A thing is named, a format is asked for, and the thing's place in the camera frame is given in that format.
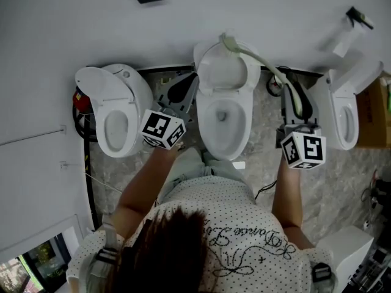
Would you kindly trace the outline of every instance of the gray tile floor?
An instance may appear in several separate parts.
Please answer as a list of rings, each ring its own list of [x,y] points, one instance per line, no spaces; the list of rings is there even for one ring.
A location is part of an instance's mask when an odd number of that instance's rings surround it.
[[[175,73],[159,73],[146,76],[153,91],[161,85],[161,79],[174,77]],[[242,155],[236,161],[245,161],[246,179],[256,193],[261,187],[276,179],[281,150],[274,148],[275,131],[282,123],[280,99],[266,91],[270,74],[262,72],[260,82],[254,91],[252,130]],[[304,86],[311,86],[316,78],[299,76]],[[187,145],[203,147],[198,131],[196,108],[191,111],[194,122],[184,136]],[[137,155],[122,159],[106,156],[97,143],[91,144],[92,176],[100,181],[123,190],[132,177],[148,159],[151,149],[146,148]],[[348,225],[361,227],[368,216],[368,205],[360,201],[364,188],[368,186],[373,170],[377,168],[385,180],[391,180],[391,156],[389,150],[351,151],[327,150],[324,165],[302,172],[301,188],[304,207],[303,230],[309,239],[317,242],[323,236]],[[98,216],[111,213],[119,194],[93,181],[93,192]],[[262,193],[257,203],[271,209],[274,189]]]

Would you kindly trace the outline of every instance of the white cube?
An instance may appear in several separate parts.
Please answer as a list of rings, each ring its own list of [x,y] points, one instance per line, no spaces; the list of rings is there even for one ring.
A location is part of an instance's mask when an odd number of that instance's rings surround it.
[[[150,145],[171,149],[186,132],[182,119],[153,110],[146,110],[139,133]]]
[[[292,132],[281,141],[289,168],[313,169],[326,161],[326,138]]]

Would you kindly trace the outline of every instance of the toilet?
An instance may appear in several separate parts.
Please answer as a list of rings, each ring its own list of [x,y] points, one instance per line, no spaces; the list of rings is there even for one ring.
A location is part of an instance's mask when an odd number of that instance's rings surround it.
[[[257,53],[252,46],[238,44]],[[194,62],[199,75],[195,100],[201,138],[216,159],[234,160],[249,140],[260,64],[231,53],[219,40],[197,45]]]
[[[350,150],[359,138],[356,94],[367,88],[382,72],[378,60],[363,57],[348,71],[329,70],[309,89],[319,109],[322,135],[327,146]]]
[[[136,154],[143,147],[138,128],[146,109],[152,107],[152,91],[141,75],[124,64],[85,67],[75,81],[92,104],[98,144],[111,157]]]
[[[317,248],[332,253],[332,270],[336,276],[333,293],[341,293],[362,263],[373,242],[373,237],[355,226],[321,239]]]

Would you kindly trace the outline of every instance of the polka dot shirt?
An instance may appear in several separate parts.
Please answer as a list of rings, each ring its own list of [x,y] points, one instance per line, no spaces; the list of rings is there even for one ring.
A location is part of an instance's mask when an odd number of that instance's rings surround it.
[[[171,214],[203,210],[205,233],[218,275],[216,292],[310,292],[312,263],[331,266],[331,255],[319,248],[298,250],[288,242],[279,221],[255,204],[250,188],[218,176],[184,181],[169,192],[146,219],[163,210]],[[141,231],[140,224],[125,246],[132,246]],[[105,232],[87,236],[69,264],[67,277],[78,278],[83,259],[103,248]]]

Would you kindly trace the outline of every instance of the brown box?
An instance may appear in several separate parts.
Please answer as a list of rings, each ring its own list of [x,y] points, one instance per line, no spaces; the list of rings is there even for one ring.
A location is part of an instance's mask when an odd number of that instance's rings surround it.
[[[391,148],[391,113],[388,90],[379,78],[356,96],[359,112],[359,148]]]

